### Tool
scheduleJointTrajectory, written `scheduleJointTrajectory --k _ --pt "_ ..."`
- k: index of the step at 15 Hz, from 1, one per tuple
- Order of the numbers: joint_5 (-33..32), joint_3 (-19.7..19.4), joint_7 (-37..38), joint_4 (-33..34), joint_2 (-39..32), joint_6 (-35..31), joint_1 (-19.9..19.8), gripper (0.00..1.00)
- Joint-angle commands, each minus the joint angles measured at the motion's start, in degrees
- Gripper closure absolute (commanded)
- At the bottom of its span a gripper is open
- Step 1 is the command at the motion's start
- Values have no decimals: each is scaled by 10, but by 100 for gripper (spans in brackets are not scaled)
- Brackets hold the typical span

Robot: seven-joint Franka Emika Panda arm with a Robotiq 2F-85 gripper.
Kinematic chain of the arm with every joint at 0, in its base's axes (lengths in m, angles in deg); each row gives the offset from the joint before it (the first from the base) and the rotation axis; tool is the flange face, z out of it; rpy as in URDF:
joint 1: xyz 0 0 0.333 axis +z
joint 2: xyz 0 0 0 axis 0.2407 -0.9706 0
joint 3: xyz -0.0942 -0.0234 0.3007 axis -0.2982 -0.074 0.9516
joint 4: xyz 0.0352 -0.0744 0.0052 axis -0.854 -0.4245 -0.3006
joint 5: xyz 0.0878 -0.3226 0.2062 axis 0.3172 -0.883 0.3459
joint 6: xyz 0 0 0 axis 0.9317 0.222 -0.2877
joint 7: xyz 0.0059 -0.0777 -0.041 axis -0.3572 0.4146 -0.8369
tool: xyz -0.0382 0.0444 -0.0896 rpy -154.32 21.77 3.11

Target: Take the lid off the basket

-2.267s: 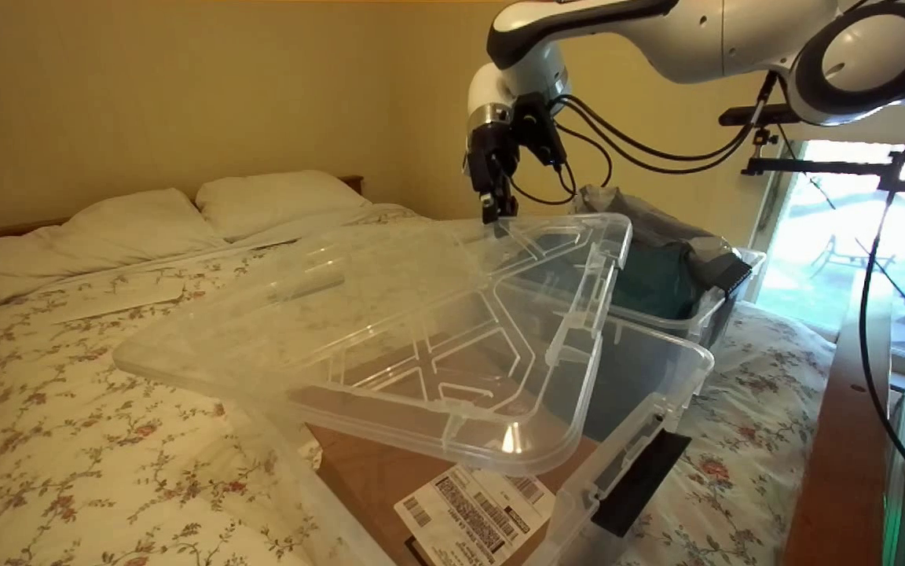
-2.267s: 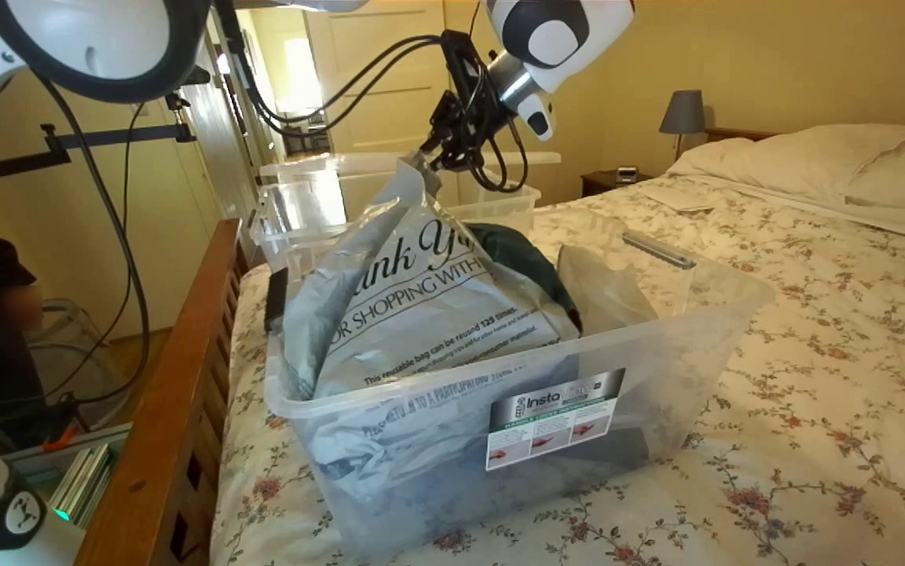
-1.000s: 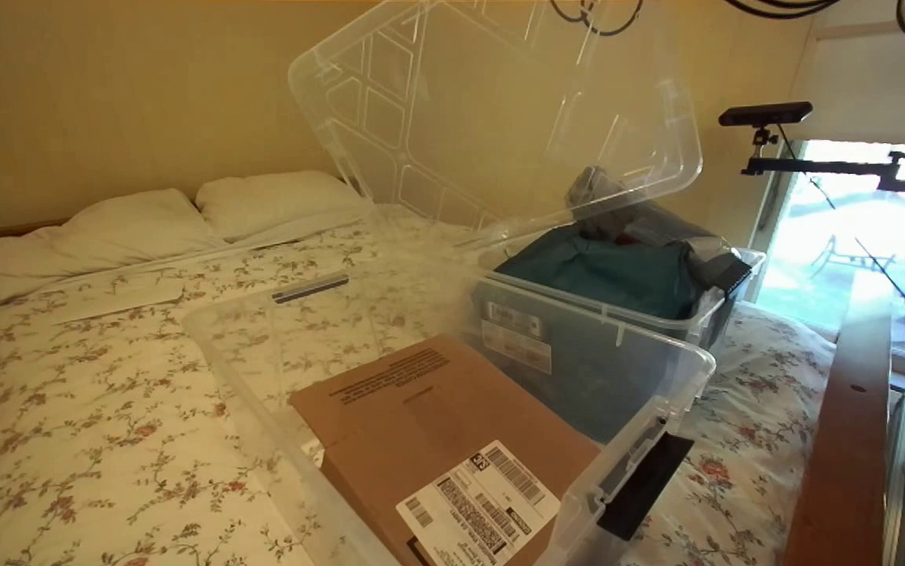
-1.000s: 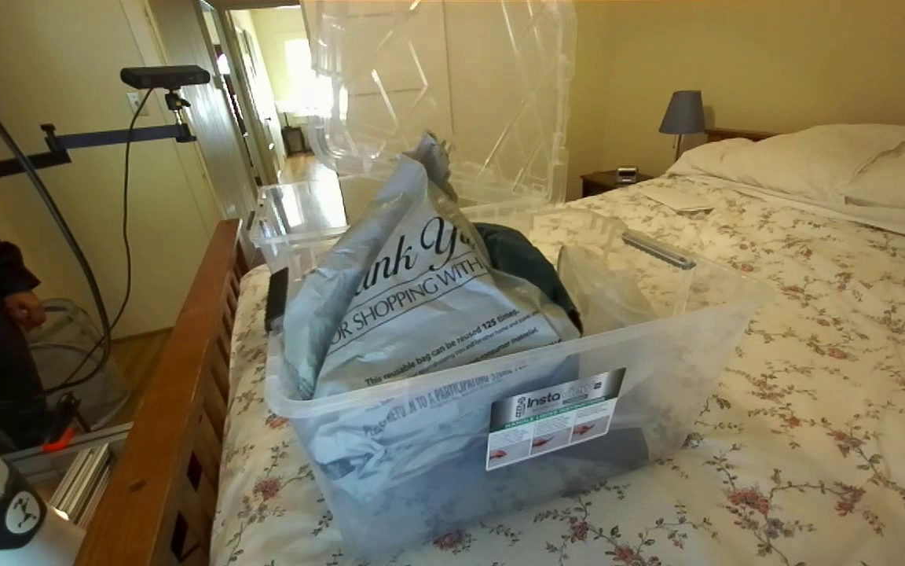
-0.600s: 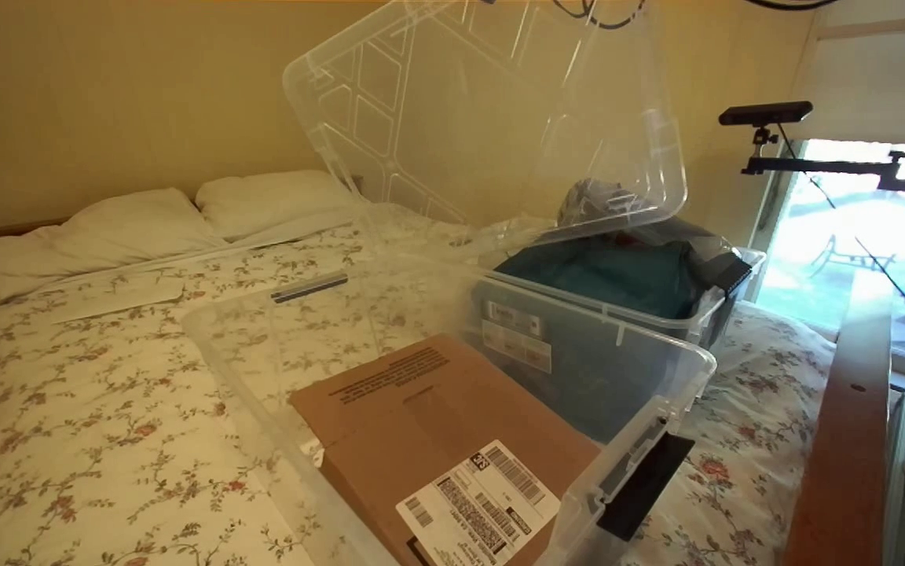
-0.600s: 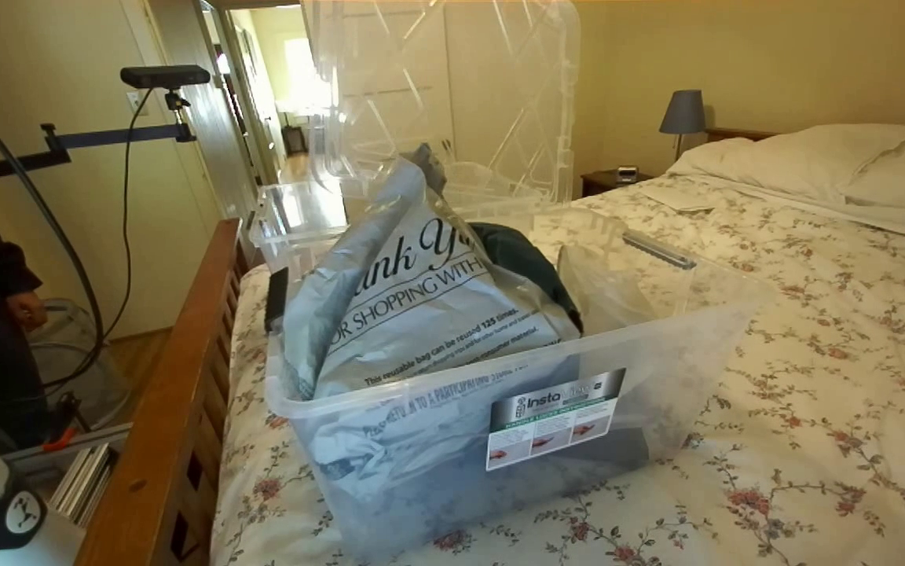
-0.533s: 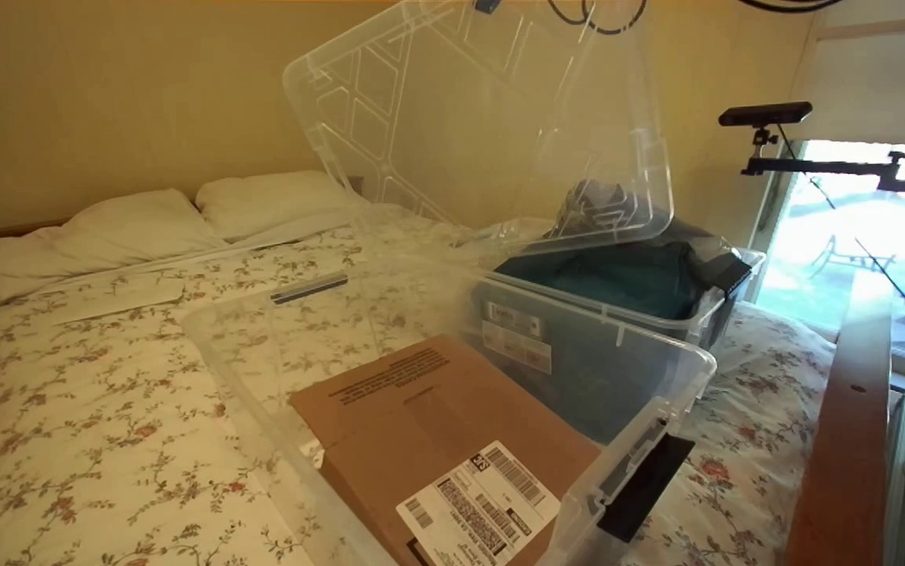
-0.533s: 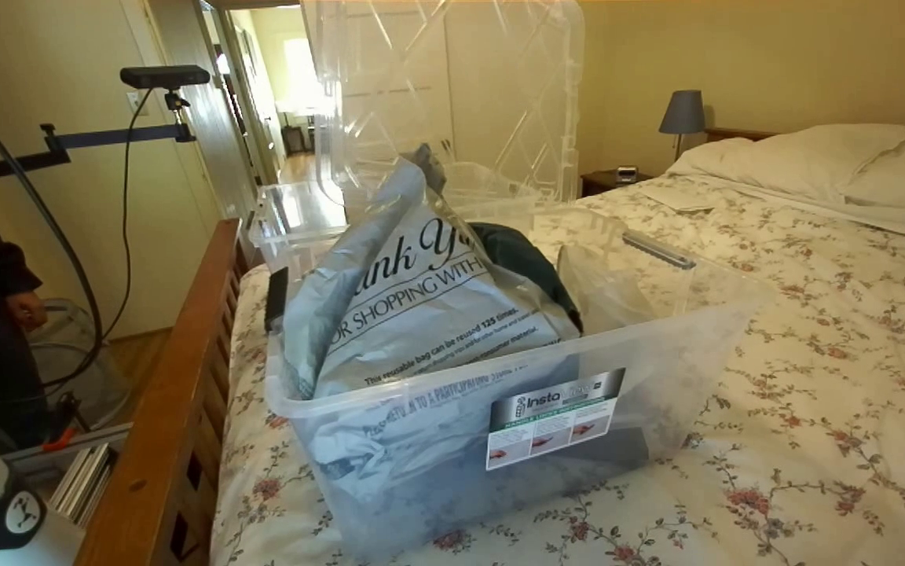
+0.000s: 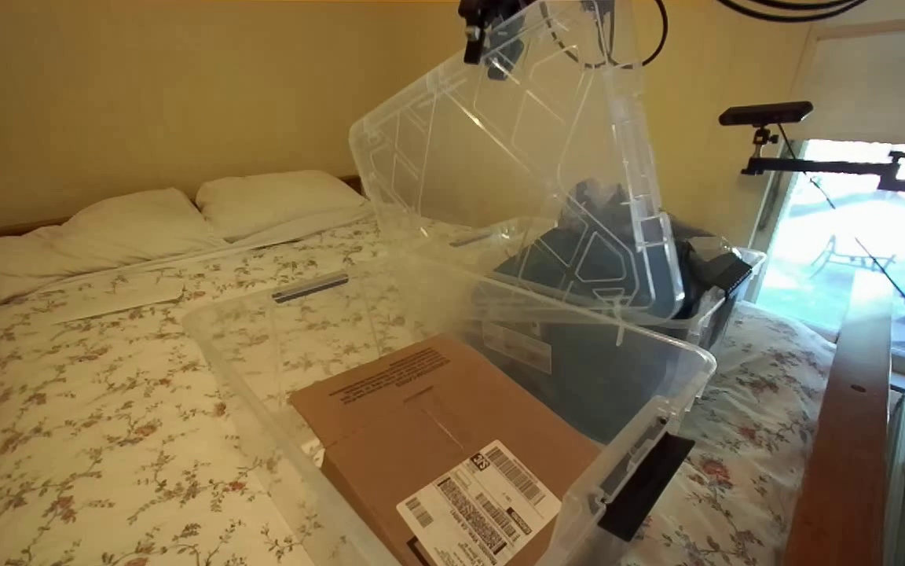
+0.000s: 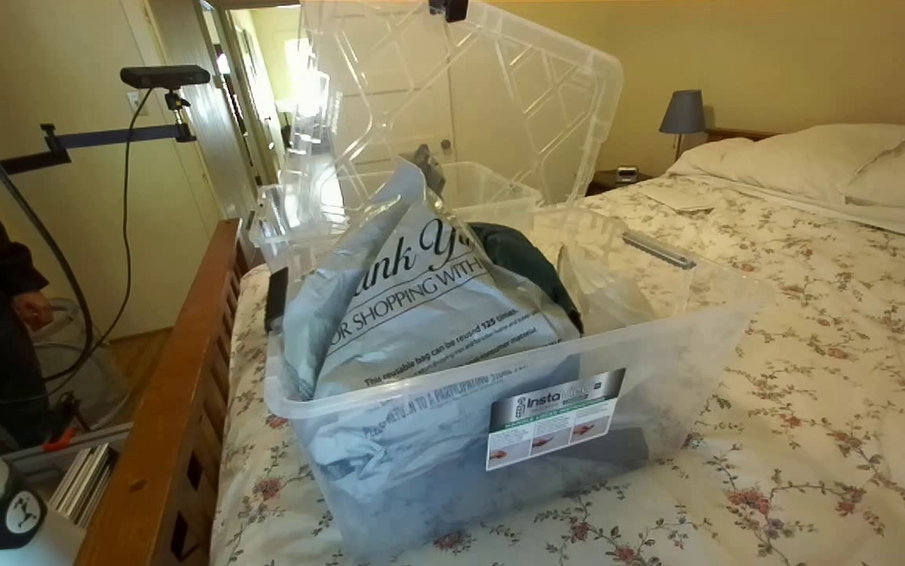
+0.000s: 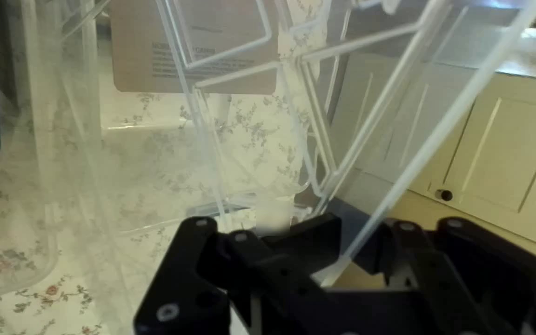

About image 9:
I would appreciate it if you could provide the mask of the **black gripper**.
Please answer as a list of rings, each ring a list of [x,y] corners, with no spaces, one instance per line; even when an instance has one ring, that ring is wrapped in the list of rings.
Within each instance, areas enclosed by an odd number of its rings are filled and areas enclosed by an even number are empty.
[[[520,59],[526,10],[533,0],[458,0],[458,20],[465,23],[462,59],[484,66],[492,81],[504,81]]]

